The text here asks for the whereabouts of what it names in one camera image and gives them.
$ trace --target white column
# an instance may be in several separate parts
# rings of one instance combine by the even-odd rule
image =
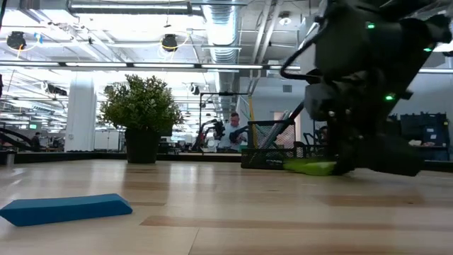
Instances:
[[[92,72],[73,72],[69,89],[64,151],[92,151],[96,127],[96,86]]]

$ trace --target blue foam block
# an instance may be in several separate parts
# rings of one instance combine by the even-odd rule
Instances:
[[[118,194],[19,199],[0,210],[0,216],[18,227],[130,213],[129,203]]]

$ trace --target wooden surface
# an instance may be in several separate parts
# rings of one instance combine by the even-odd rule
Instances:
[[[0,254],[453,254],[453,174],[313,177],[119,160],[0,169],[0,206],[104,193],[134,212],[22,228],[0,219]]]

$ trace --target black planter pot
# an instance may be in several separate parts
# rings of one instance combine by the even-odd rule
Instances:
[[[134,164],[156,163],[161,135],[157,132],[130,130],[126,133],[127,162]]]

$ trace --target ceiling duct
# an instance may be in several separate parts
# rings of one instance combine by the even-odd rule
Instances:
[[[203,6],[203,13],[207,21],[207,41],[214,46],[237,46],[239,8],[237,6],[215,5]],[[210,49],[212,61],[217,64],[236,64],[238,50],[231,48]],[[216,79],[218,92],[239,92],[239,75],[234,72],[219,72]],[[220,98],[219,103],[224,112],[224,119],[228,119],[228,112],[236,108],[233,103],[236,98]]]

